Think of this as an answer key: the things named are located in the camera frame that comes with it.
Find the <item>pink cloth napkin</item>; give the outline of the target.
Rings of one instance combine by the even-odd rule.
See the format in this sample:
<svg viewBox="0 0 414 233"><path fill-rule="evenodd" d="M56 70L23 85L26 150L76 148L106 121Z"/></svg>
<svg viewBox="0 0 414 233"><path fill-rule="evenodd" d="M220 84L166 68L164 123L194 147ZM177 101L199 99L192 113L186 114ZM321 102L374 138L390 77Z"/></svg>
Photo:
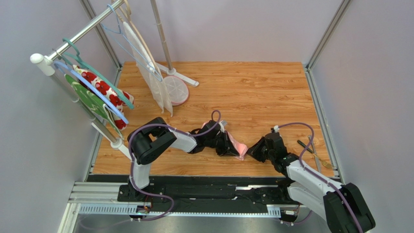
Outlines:
<svg viewBox="0 0 414 233"><path fill-rule="evenodd" d="M219 156L233 156L236 159L243 161L248 151L248 147L238 142L231 133L229 133L225 126L227 122L221 120L218 125L219 131L214 137L208 136L204 141L204 146L215 149Z"/></svg>

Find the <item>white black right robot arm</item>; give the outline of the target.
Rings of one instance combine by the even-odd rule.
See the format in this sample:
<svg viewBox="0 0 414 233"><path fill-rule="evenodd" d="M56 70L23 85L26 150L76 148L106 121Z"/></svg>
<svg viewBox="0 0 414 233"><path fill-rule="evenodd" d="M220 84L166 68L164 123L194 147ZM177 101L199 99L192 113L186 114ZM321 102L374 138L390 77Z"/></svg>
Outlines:
<svg viewBox="0 0 414 233"><path fill-rule="evenodd" d="M374 217L355 184L334 181L309 167L287 151L279 133L263 136L247 154L260 162L270 161L291 180L288 198L320 216L332 233L366 233L375 228Z"/></svg>

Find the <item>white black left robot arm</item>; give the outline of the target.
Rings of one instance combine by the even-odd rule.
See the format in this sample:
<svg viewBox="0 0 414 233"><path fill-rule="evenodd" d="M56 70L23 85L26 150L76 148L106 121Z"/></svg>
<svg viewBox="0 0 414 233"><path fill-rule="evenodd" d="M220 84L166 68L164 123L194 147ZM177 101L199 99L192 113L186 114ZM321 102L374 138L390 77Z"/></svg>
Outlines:
<svg viewBox="0 0 414 233"><path fill-rule="evenodd" d="M204 148L215 149L219 156L244 160L248 147L238 142L224 127L224 121L210 120L191 132L180 131L156 117L127 137L131 156L130 184L142 190L150 183L152 162L169 148L196 154Z"/></svg>

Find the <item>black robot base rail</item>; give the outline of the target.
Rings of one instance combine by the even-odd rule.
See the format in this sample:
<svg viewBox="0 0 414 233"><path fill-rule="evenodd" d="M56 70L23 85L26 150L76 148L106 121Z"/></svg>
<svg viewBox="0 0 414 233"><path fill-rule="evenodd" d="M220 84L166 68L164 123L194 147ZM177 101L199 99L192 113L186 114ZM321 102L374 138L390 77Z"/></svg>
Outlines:
<svg viewBox="0 0 414 233"><path fill-rule="evenodd" d="M282 177L151 176L144 193L130 183L121 185L119 202L143 202L152 211L252 214L267 212L268 204L297 207Z"/></svg>

